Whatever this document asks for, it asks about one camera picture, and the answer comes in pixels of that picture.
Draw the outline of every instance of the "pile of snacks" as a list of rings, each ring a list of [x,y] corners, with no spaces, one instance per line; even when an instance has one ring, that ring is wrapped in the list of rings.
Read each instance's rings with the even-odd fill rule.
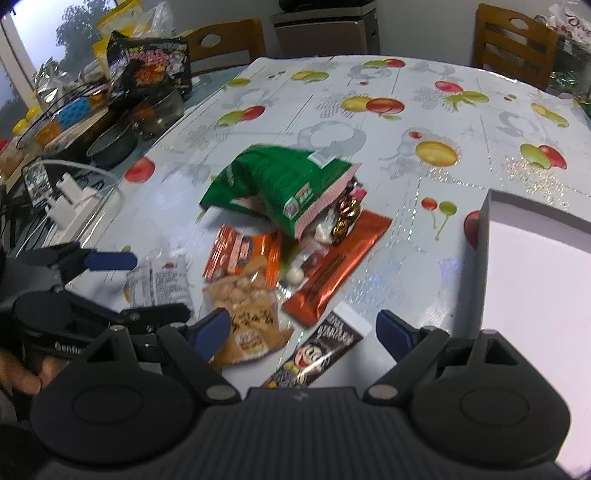
[[[214,179],[202,208],[263,216],[279,229],[250,236],[222,225],[218,232],[203,274],[211,283],[203,292],[209,309],[229,311],[232,333],[214,357],[216,367],[285,347],[293,328],[280,329],[280,306],[306,327],[318,323],[388,230],[392,219],[362,209],[367,192],[355,177],[358,167],[338,158],[320,163],[309,151],[253,145]],[[292,239],[295,252],[287,260]],[[310,385],[370,330],[341,302],[264,385]]]

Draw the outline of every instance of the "green snack bag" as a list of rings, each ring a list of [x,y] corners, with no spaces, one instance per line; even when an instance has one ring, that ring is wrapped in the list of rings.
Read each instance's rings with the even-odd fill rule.
[[[334,158],[319,166],[311,151],[253,145],[218,175],[201,200],[211,206],[266,216],[293,238],[334,202],[359,164]]]

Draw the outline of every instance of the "wooden chair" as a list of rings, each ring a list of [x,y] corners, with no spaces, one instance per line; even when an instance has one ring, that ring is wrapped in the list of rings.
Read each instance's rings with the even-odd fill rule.
[[[219,42],[213,46],[204,46],[203,39],[213,34],[219,37]],[[261,21],[257,18],[247,18],[239,22],[208,25],[181,35],[189,42],[189,58],[194,61],[209,59],[218,55],[248,51],[251,63],[266,55],[265,39],[262,33]],[[193,74],[213,72],[244,64],[224,65]]]
[[[516,27],[511,22],[514,19],[522,20],[527,27]],[[524,37],[527,44],[503,35],[503,30]],[[512,55],[493,53],[487,49],[487,44]],[[557,44],[558,34],[532,18],[513,10],[480,4],[476,13],[472,66],[481,69],[488,65],[498,73],[545,90],[553,71]]]

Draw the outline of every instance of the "fruit-patterned tablecloth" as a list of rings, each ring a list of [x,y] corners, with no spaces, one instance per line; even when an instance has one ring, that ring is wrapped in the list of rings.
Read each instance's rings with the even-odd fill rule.
[[[127,247],[139,257],[184,251],[199,311],[220,225],[272,229],[219,209],[199,218],[211,179],[251,144],[316,150],[361,163],[358,178],[369,192],[363,206],[394,219],[327,312],[345,299],[372,323],[390,309],[417,327],[465,334],[478,328],[470,285],[487,190],[591,220],[590,140],[589,122],[572,100],[489,72],[405,58],[259,59],[125,175],[125,201],[113,194],[86,245]],[[86,273],[73,288],[119,310],[129,306],[124,285],[124,273]],[[285,351],[224,375],[242,394],[261,385],[308,335],[295,327]],[[374,331],[314,386],[362,391],[393,364]]]

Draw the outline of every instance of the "blue container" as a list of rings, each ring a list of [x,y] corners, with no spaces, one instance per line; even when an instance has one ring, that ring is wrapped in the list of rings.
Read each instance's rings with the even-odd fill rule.
[[[86,97],[78,97],[66,106],[60,108],[56,113],[56,120],[66,130],[75,125],[92,112],[90,102]]]

